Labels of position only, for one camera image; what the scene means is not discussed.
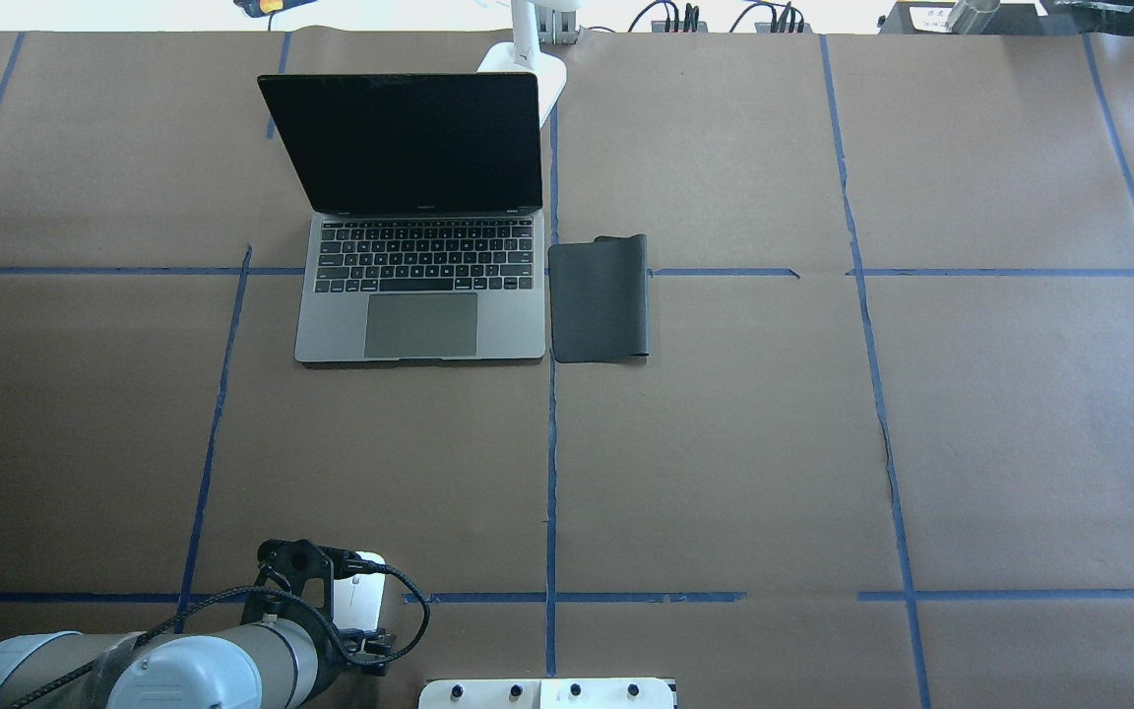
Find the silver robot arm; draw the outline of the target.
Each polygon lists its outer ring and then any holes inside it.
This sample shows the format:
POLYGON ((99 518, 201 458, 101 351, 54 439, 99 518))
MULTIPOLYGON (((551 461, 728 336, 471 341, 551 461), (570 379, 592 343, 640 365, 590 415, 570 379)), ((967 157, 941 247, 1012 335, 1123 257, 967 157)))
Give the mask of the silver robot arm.
POLYGON ((225 631, 19 634, 0 642, 0 708, 301 708, 342 672, 302 621, 225 631))

